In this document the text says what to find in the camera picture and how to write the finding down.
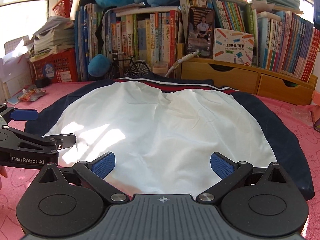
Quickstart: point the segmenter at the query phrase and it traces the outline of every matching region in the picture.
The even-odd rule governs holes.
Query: pink bed sheet
[[[86,83],[52,84],[47,94],[33,103],[21,102],[18,108],[43,110],[59,98],[71,93]],[[259,97],[266,106],[276,113],[283,123],[297,136],[308,160],[316,196],[308,201],[310,208],[308,221],[302,232],[307,240],[320,239],[320,133],[292,116],[292,105],[274,99]],[[24,129],[25,122],[10,122],[10,126]],[[19,240],[23,231],[16,218],[15,209],[37,171],[7,167],[8,178],[2,177],[0,190],[0,240]]]

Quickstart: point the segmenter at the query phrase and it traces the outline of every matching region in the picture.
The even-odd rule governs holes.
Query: red basket
[[[78,82],[75,49],[32,62],[36,79],[48,77],[52,83]]]
[[[70,17],[73,0],[60,0],[53,8],[54,14],[65,18]]]

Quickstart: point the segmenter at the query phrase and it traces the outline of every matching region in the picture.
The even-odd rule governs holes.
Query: phone screen
[[[212,57],[214,28],[214,11],[211,8],[190,7],[187,54],[198,49],[200,57]]]

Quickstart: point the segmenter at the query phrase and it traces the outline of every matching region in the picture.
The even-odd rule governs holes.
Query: white stripe
[[[180,86],[205,86],[205,87],[210,87],[216,90],[226,90],[226,89],[232,89],[234,91],[239,91],[237,89],[233,89],[230,87],[224,87],[224,88],[217,88],[208,84],[178,84],[178,83],[171,83],[171,82],[164,82],[164,81],[158,81],[158,80],[151,80],[151,79],[146,79],[146,78],[130,78],[130,77],[123,77],[123,78],[117,78],[116,80],[119,79],[129,79],[131,81],[136,81],[136,80],[141,80],[141,81],[149,81],[149,82],[155,82],[155,83],[159,83],[159,84],[163,84],[163,85],[180,85]]]

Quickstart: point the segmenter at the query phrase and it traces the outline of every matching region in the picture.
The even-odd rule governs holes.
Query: white shirt
[[[207,23],[199,23],[197,29],[201,32],[206,32],[209,29],[209,25]]]

